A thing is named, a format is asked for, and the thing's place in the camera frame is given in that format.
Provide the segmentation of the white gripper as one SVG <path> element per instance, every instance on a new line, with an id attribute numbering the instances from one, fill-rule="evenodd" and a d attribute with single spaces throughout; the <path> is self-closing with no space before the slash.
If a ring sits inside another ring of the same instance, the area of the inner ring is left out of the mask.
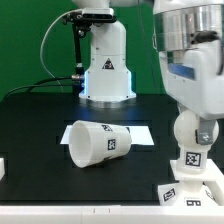
<path id="1" fill-rule="evenodd" d="M 212 145 L 219 131 L 217 121 L 212 119 L 224 118 L 224 71 L 217 74 L 221 61 L 219 41 L 198 44 L 195 49 L 185 51 L 180 59 L 181 63 L 168 63 L 168 54 L 159 53 L 165 90 L 202 117 L 196 142 Z"/>

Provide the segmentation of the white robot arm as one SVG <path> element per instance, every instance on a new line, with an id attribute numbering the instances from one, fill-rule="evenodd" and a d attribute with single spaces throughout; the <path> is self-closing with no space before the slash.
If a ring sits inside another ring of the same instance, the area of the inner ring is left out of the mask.
<path id="1" fill-rule="evenodd" d="M 199 117 L 196 142 L 215 141 L 216 120 L 224 117 L 224 0 L 72 0 L 81 18 L 93 29 L 92 59 L 87 71 L 87 94 L 102 101 L 104 94 L 93 89 L 107 83 L 107 69 L 123 71 L 118 44 L 110 45 L 106 33 L 116 23 L 115 7 L 143 2 L 153 8 L 154 47 L 159 53 L 166 92 Z"/>

